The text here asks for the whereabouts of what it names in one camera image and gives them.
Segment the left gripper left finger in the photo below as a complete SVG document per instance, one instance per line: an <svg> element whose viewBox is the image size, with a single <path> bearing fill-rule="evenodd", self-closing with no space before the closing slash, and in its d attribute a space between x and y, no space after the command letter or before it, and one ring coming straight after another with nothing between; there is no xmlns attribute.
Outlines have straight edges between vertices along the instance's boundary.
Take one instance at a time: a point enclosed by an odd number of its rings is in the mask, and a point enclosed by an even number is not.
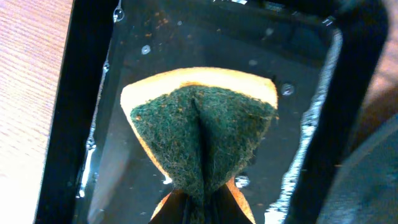
<svg viewBox="0 0 398 224"><path fill-rule="evenodd" d="M158 203L149 224L186 224L189 215L189 195L182 190L173 190Z"/></svg>

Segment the green and yellow sponge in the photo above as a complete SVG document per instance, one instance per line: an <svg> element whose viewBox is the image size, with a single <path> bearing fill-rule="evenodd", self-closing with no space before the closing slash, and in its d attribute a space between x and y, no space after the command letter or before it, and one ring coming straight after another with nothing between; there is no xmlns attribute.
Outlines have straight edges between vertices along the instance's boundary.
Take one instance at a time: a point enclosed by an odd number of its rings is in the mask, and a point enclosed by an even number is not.
<svg viewBox="0 0 398 224"><path fill-rule="evenodd" d="M156 168L190 197L189 223L214 223L214 192L234 183L277 115L272 80L214 67L179 68L125 86L121 108Z"/></svg>

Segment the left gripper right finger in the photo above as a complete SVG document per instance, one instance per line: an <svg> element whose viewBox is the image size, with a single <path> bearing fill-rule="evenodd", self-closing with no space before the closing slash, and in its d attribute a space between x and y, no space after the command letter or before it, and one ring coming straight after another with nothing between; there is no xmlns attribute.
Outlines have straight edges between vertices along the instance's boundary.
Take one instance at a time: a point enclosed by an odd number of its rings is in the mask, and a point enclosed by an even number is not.
<svg viewBox="0 0 398 224"><path fill-rule="evenodd" d="M215 224L252 224L226 184L214 192Z"/></svg>

